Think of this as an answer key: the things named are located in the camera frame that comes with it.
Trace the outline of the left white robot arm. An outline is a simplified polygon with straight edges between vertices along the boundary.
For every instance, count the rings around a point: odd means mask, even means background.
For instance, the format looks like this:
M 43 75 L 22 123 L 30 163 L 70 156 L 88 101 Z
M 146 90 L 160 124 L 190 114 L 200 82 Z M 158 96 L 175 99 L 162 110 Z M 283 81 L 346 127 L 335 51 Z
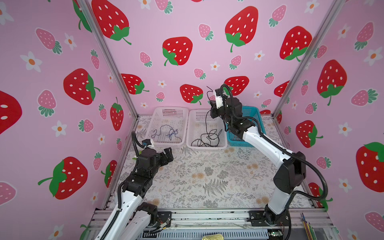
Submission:
M 145 228 L 157 225 L 154 234 L 162 231 L 166 223 L 160 223 L 158 207 L 144 202 L 144 197 L 159 169 L 174 160 L 171 148 L 157 152 L 150 139 L 139 142 L 132 132 L 136 164 L 130 175 L 118 186 L 118 203 L 96 240 L 135 240 Z

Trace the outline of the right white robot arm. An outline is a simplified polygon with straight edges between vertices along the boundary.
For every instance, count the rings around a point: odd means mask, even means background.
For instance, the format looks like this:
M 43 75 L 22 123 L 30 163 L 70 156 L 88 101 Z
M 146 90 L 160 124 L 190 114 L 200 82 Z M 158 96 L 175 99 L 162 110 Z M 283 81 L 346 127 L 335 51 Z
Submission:
M 263 153 L 278 169 L 273 181 L 276 186 L 272 198 L 265 206 L 263 220 L 270 226 L 278 224 L 289 213 L 289 206 L 296 195 L 314 201 L 326 199 L 328 185 L 321 172 L 306 161 L 301 152 L 294 153 L 277 144 L 262 132 L 260 122 L 253 117 L 244 117 L 241 102 L 233 96 L 226 84 L 215 90 L 216 99 L 210 102 L 211 117 L 223 120 L 226 131 L 252 145 Z M 323 193 L 316 197 L 297 190 L 306 178 L 306 168 L 312 169 L 323 186 Z

